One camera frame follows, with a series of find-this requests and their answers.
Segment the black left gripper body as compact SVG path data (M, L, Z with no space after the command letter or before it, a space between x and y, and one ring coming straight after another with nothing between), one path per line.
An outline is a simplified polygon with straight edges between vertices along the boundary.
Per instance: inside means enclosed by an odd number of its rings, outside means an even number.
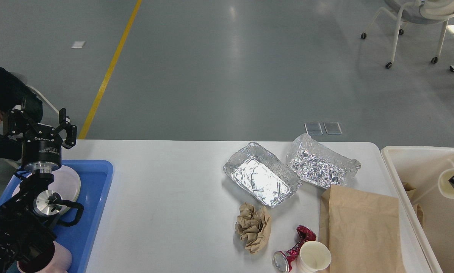
M52 173L62 167L61 137L42 138L24 135L22 142L21 169L31 173Z

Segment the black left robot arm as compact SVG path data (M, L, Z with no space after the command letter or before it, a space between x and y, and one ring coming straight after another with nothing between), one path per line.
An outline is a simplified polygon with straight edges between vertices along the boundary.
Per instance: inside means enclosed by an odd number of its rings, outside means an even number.
M26 102L16 105L6 116L5 135L23 134L19 192L0 205L0 273L13 262L31 262L56 240L55 225L76 225L84 211L82 204L64 199L48 186L53 171L62 166L62 148L76 145L77 128L66 109L60 109L58 126L34 121L26 111Z

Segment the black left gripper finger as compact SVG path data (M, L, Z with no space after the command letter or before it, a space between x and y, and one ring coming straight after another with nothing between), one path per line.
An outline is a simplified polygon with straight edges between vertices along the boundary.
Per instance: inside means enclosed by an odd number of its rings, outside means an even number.
M6 113L3 126L7 138L22 135L20 138L24 142L57 142L55 128L36 122L28 111L26 100Z
M71 123L69 116L66 114L66 109L62 108L58 112L59 126L53 128L53 140L61 144L65 149L71 149L76 145L77 141L77 126ZM65 140L60 136L61 131L66 132Z

